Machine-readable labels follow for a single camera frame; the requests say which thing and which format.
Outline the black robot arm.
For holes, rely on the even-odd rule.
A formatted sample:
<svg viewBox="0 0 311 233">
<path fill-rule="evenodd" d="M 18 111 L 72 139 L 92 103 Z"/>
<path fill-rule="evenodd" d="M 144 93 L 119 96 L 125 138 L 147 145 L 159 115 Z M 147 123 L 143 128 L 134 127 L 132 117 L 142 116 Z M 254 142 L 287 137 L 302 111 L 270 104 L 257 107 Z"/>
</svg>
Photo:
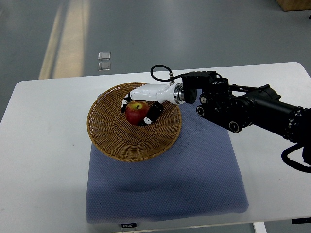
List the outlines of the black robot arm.
<svg viewBox="0 0 311 233">
<path fill-rule="evenodd" d="M 186 103 L 199 99 L 197 114 L 233 133 L 256 125 L 291 142 L 311 141 L 311 111 L 280 102 L 268 84 L 261 87 L 230 85 L 215 71 L 181 75 Z"/>
</svg>

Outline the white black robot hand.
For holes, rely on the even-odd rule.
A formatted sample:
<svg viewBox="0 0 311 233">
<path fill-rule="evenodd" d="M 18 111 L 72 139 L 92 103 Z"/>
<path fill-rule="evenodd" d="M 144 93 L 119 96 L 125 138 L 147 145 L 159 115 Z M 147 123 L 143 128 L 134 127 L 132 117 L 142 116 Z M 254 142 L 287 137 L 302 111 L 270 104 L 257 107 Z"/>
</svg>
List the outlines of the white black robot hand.
<svg viewBox="0 0 311 233">
<path fill-rule="evenodd" d="M 124 113 L 127 105 L 134 101 L 154 102 L 148 113 L 138 125 L 147 126 L 155 123 L 163 112 L 162 103 L 168 101 L 175 105 L 180 105 L 185 102 L 184 90 L 182 83 L 166 84 L 144 84 L 130 91 L 122 100 L 121 112 Z"/>
</svg>

